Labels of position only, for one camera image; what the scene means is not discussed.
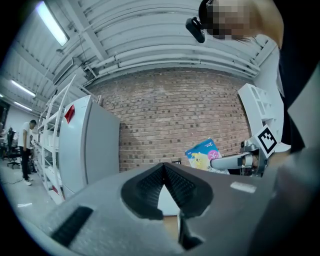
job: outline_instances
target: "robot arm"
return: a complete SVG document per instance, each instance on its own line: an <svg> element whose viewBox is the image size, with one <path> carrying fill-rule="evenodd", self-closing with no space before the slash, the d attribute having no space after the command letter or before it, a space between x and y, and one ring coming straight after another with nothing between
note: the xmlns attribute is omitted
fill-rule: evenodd
<svg viewBox="0 0 320 256"><path fill-rule="evenodd" d="M222 158L212 159L210 165L215 169L241 169L251 168L253 164L253 154L245 152L241 154L225 156Z"/></svg>

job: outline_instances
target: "floor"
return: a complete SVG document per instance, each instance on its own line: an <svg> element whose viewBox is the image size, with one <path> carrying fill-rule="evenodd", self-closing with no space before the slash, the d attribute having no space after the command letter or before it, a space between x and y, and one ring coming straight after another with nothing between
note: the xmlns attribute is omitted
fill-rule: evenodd
<svg viewBox="0 0 320 256"><path fill-rule="evenodd" d="M16 214L38 226L41 220L57 205L50 198L37 173L31 186L23 182L20 166L7 167L7 159L0 160L1 185Z"/></svg>

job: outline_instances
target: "man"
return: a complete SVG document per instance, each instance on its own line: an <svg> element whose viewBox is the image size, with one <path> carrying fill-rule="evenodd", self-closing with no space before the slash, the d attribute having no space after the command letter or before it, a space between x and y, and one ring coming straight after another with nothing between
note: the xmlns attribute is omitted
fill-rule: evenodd
<svg viewBox="0 0 320 256"><path fill-rule="evenodd" d="M319 24L318 9L312 4L284 0L203 0L199 7L200 22L214 38L249 41L249 37L262 34L276 42L284 93L282 141L291 144L292 153L305 145L287 110L320 60L320 48L313 38Z"/></svg>
<svg viewBox="0 0 320 256"><path fill-rule="evenodd" d="M31 185L30 181L33 181L33 178L28 177L28 161L30 155L30 130L33 130L36 125L37 122L35 120L25 122L20 129L18 138L18 146L20 148L20 153L22 157L22 175L24 178L24 183L28 186Z"/></svg>

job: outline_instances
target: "sneaker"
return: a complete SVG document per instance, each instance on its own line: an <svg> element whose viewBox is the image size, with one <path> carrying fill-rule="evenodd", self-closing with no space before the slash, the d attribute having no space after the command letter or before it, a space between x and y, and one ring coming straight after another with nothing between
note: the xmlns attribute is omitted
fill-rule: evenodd
<svg viewBox="0 0 320 256"><path fill-rule="evenodd" d="M23 182L24 182L27 186L30 186L30 185L31 185L31 182L28 181L28 180L24 180Z"/></svg>

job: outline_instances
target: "white shirt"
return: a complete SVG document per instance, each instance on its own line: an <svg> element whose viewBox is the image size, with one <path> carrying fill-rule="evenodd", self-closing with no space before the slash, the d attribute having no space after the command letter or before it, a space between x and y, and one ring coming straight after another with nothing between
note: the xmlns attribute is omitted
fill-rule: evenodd
<svg viewBox="0 0 320 256"><path fill-rule="evenodd" d="M26 148L30 149L30 125L29 122L25 122L20 128L18 146L24 146L24 131L26 131Z"/></svg>

